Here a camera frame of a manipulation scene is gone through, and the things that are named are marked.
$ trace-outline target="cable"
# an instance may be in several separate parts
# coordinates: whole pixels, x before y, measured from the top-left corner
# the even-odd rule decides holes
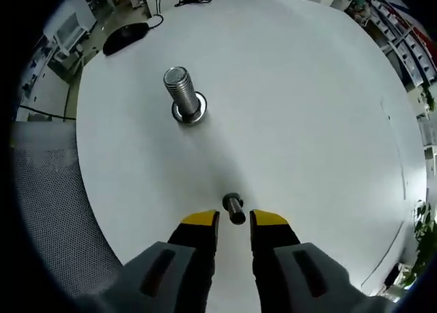
[[[179,0],[179,2],[175,4],[175,7],[180,7],[181,5],[186,5],[191,3],[209,3],[211,1],[212,0],[187,0],[187,1]]]
[[[155,17],[155,16],[160,17],[161,21],[157,25],[155,25],[155,26],[151,26],[151,27],[149,26],[150,29],[157,28],[157,26],[161,25],[163,23],[163,21],[164,21],[164,17],[161,16],[160,14],[154,14],[153,17]]]
[[[158,16],[161,18],[161,21],[155,25],[155,26],[149,26],[150,29],[157,28],[157,26],[161,25],[164,21],[164,17],[160,14],[161,13],[161,0],[155,0],[156,4],[156,13],[153,15],[153,17]]]
[[[50,117],[54,117],[54,118],[61,118],[62,120],[76,120],[76,118],[70,118],[70,117],[65,117],[65,116],[60,116],[60,115],[53,115],[51,113],[44,113],[43,111],[28,107],[28,106],[19,105],[19,107],[24,108],[24,109],[28,109],[30,111],[34,111],[36,113],[40,113],[41,115],[46,115],[46,116],[50,116]]]

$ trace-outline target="black computer mouse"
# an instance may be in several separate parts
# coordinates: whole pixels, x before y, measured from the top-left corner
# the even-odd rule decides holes
[[[103,44],[103,53],[113,55],[128,45],[142,39],[150,30],[147,23],[135,23],[114,31]]]

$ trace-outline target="gray mesh chair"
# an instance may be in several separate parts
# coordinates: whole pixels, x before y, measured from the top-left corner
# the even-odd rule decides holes
[[[23,221],[46,268],[70,296],[100,293],[122,266],[83,186],[73,122],[16,122],[11,138]]]

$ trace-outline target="white round table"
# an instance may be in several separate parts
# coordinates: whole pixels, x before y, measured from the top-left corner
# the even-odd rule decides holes
[[[208,312],[259,311],[249,223],[231,224],[221,206],[238,192],[246,212],[285,217],[356,287],[382,282],[426,175],[406,91],[377,45],[343,12],[304,0],[213,0],[163,16],[81,79],[83,182],[121,262],[216,208]],[[197,126],[172,118],[163,75],[173,66],[208,100]]]

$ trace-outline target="small bolt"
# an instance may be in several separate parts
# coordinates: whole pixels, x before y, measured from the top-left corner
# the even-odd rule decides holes
[[[246,215],[243,212],[243,200],[238,193],[228,193],[223,197],[223,208],[229,213],[229,219],[237,226],[246,221]]]

